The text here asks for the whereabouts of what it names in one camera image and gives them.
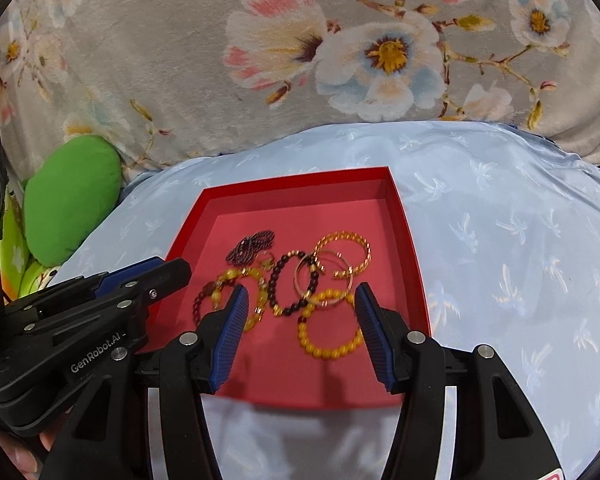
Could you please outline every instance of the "light blue bedsheet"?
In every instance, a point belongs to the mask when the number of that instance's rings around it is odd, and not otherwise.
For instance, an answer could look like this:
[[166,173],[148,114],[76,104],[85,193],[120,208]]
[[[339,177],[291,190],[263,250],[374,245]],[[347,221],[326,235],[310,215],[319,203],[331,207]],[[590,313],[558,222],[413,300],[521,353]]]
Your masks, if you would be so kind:
[[[133,190],[56,281],[166,256],[205,187],[364,166],[388,166],[408,208],[436,339],[497,349],[575,479],[600,449],[600,171],[547,140],[496,124],[344,124],[190,160]],[[397,420],[205,406],[227,480],[377,479]]]

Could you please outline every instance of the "red box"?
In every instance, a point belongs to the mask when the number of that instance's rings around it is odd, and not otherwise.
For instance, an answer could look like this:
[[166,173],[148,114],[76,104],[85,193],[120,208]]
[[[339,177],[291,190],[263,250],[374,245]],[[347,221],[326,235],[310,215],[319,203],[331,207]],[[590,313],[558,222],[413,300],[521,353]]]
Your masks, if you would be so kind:
[[[354,280],[369,282],[385,308],[398,310],[412,330],[430,335],[427,304],[413,241],[402,203],[388,168],[329,171],[255,180],[205,189],[193,206],[168,254],[189,262],[189,285],[154,307],[148,323],[146,350],[161,348],[172,338],[194,330],[192,303],[202,286],[224,272],[224,258],[238,241],[257,231],[275,233],[276,258],[290,250],[313,251],[325,234],[357,232],[371,245],[372,261]],[[342,252],[351,265],[362,262],[363,248],[339,240],[329,248]],[[292,286],[295,262],[280,273],[281,306],[298,300]],[[250,298],[254,280],[243,279]],[[318,291],[343,289],[330,273],[320,277]],[[224,293],[224,300],[229,293]],[[250,301],[250,315],[254,301]],[[202,314],[211,310],[205,300]],[[307,323],[312,342],[334,348],[349,342],[357,329],[348,303],[315,311]],[[219,395],[294,409],[344,409],[391,406],[400,398],[378,383],[364,345],[337,360],[319,360],[299,345],[298,315],[274,317],[269,308],[238,347],[229,380]]]

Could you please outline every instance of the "green stuffed toy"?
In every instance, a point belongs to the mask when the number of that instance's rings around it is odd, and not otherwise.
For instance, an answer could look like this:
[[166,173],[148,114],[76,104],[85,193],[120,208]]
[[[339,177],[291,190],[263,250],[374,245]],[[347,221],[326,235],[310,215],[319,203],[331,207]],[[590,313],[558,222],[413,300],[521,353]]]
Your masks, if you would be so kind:
[[63,264],[113,211],[122,172],[103,138],[80,136],[51,155],[27,182],[24,229],[31,254],[45,267]]

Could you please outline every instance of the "floral fabric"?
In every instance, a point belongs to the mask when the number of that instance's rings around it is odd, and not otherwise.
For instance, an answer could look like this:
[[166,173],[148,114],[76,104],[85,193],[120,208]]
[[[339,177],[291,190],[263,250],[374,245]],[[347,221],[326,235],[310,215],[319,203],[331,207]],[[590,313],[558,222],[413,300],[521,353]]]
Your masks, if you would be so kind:
[[600,164],[592,0],[14,0],[0,127],[31,176],[100,135],[125,174],[310,126],[502,121]]

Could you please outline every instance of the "bracelet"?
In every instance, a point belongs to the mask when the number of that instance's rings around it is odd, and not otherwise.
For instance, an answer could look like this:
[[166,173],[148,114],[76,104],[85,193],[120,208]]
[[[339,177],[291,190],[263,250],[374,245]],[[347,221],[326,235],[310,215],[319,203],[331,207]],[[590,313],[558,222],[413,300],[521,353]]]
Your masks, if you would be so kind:
[[[334,291],[335,295],[339,296],[340,291]],[[346,294],[346,300],[353,306],[354,297],[353,294]],[[333,349],[323,349],[318,348],[309,340],[309,336],[306,333],[306,322],[311,317],[311,314],[314,312],[314,306],[312,304],[308,304],[306,308],[302,311],[302,315],[298,318],[298,341],[300,342],[300,346],[304,348],[304,351],[309,355],[315,357],[316,359],[339,359],[347,354],[353,352],[356,348],[358,348],[365,341],[362,337],[362,330],[358,327],[356,330],[356,335],[349,342],[342,346]]]
[[196,324],[196,328],[200,325],[200,306],[204,299],[213,296],[216,293],[216,290],[222,290],[225,285],[234,286],[235,282],[236,280],[234,278],[233,280],[205,283],[205,286],[202,287],[202,290],[196,296],[196,299],[193,300],[193,322]]
[[256,264],[265,272],[269,272],[276,264],[276,257],[271,251],[260,251],[255,257]]
[[322,251],[322,248],[326,244],[330,242],[335,242],[336,240],[351,240],[352,242],[362,245],[366,251],[366,257],[365,261],[359,264],[357,267],[349,267],[347,270],[336,270],[333,273],[334,278],[336,278],[337,280],[342,280],[346,278],[348,274],[352,274],[353,276],[355,276],[357,274],[360,274],[360,272],[362,272],[368,267],[369,263],[371,262],[371,245],[369,245],[366,239],[357,233],[351,233],[349,231],[336,231],[334,233],[330,233],[322,237],[315,246],[315,264],[321,273],[324,274],[324,265],[320,263],[320,260],[318,259],[318,253]]
[[[348,261],[344,259],[342,254],[337,253],[336,251],[328,250],[328,249],[323,249],[321,252],[334,254],[344,263],[345,269],[351,268]],[[350,293],[351,287],[353,286],[353,274],[349,274],[349,283],[347,283],[347,290],[344,290],[342,293],[338,292],[337,294],[335,294],[334,291],[331,290],[330,288],[328,288],[324,292],[320,292],[319,294],[315,294],[315,291],[302,292],[302,289],[300,289],[300,285],[298,283],[298,274],[300,271],[300,267],[302,267],[302,265],[304,265],[304,261],[305,260],[301,260],[300,263],[298,263],[298,266],[296,267],[296,271],[294,272],[294,287],[296,288],[296,292],[298,293],[298,295],[303,300],[306,300],[307,303],[314,305],[314,306],[320,306],[324,309],[328,306],[335,306],[336,304],[340,303],[342,300],[344,300],[346,298],[347,294]],[[311,265],[310,269],[311,269],[311,272],[315,272],[317,270],[317,267],[315,265]]]
[[267,309],[267,300],[269,299],[269,295],[267,294],[267,280],[263,277],[262,272],[259,269],[253,267],[228,269],[223,274],[220,274],[214,282],[207,283],[194,301],[194,320],[196,321],[196,324],[200,323],[200,304],[202,304],[204,298],[210,296],[214,310],[218,310],[222,301],[222,289],[224,286],[234,286],[237,280],[246,278],[247,276],[254,278],[258,282],[258,303],[256,308],[253,309],[253,316],[247,318],[243,329],[244,332],[251,330],[256,323],[262,319],[262,314],[264,314]]
[[[278,277],[280,275],[280,271],[285,267],[286,263],[291,259],[292,256],[296,256],[300,259],[300,262],[307,260],[311,266],[315,265],[314,256],[312,254],[307,254],[304,251],[289,251],[287,254],[283,254],[276,266],[273,267],[271,271],[271,278],[269,279],[269,288],[267,289],[269,293],[269,304],[271,309],[273,310],[273,315],[278,316],[291,316],[294,312],[297,312],[301,308],[307,306],[308,301],[305,298],[305,293],[300,294],[300,300],[297,303],[292,303],[287,308],[280,308],[278,304],[278,300],[276,299],[276,285],[278,283]],[[315,293],[315,289],[318,288],[318,271],[312,270],[311,279],[309,280],[309,286],[307,287],[307,293],[309,295]]]
[[251,265],[253,259],[260,251],[270,249],[275,238],[273,231],[259,231],[254,235],[245,236],[238,244],[231,249],[225,260],[228,264],[235,267]]

